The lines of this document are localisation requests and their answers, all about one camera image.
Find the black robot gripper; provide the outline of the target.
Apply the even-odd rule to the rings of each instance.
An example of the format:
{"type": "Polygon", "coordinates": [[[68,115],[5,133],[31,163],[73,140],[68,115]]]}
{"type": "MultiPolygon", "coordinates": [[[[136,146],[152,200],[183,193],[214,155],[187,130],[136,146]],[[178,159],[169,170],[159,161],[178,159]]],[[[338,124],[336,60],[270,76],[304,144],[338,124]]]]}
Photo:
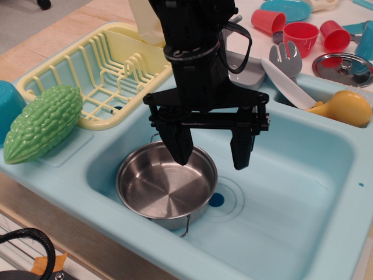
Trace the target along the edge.
{"type": "Polygon", "coordinates": [[[238,86],[229,78],[245,69],[249,56],[231,68],[225,46],[217,43],[192,50],[166,45],[164,55],[171,63],[176,87],[149,93],[143,102],[174,161],[182,166],[188,163],[193,151],[191,128],[227,129],[232,132],[235,169],[248,167],[255,135],[270,125],[269,96],[238,86]]]}

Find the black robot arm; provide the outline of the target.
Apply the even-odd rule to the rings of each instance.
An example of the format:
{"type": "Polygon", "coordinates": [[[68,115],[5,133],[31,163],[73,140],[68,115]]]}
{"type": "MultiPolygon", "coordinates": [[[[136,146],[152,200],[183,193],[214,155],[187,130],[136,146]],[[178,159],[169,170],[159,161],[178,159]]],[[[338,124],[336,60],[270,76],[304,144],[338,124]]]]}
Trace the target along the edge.
{"type": "Polygon", "coordinates": [[[237,86],[229,74],[241,73],[248,58],[230,67],[226,30],[250,38],[247,29],[231,21],[234,1],[151,1],[160,20],[176,86],[148,94],[150,122],[172,158],[185,165],[192,154],[191,129],[230,130],[234,167],[246,168],[255,137],[269,128],[269,96],[237,86]]]}

